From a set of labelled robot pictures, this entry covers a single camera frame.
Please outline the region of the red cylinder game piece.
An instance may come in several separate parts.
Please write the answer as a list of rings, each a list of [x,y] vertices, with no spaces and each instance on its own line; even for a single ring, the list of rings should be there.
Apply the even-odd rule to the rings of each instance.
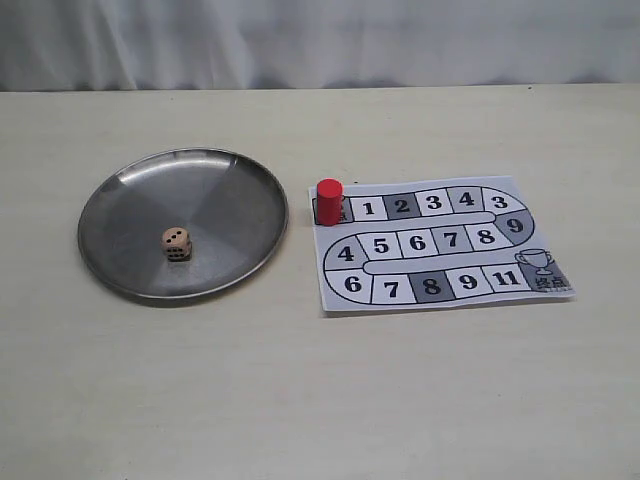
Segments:
[[[316,186],[317,220],[323,226],[340,222],[343,185],[333,178],[325,178]]]

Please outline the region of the wooden die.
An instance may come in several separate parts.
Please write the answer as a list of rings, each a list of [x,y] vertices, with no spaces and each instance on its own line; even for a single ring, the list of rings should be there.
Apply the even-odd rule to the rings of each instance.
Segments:
[[[169,261],[185,261],[191,257],[192,242],[189,232],[184,227],[177,226],[165,230],[162,233],[161,244]]]

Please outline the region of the paper game board sheet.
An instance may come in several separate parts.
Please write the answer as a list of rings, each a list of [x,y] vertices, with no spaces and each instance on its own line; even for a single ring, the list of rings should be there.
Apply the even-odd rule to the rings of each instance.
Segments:
[[[317,220],[327,313],[570,298],[575,291],[510,176],[343,184],[340,222]]]

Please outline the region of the round steel plate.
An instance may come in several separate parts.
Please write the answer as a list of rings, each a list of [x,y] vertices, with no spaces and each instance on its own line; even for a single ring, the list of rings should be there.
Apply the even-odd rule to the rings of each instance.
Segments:
[[[142,158],[91,195],[77,242],[89,271],[138,303],[177,305],[218,294],[264,266],[285,237],[289,205],[259,162],[214,148]],[[184,227],[191,257],[169,261],[162,233]]]

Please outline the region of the white backdrop curtain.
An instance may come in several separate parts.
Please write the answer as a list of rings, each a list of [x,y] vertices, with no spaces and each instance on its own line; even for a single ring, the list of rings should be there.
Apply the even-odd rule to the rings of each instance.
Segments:
[[[5,91],[622,83],[635,1],[5,1]]]

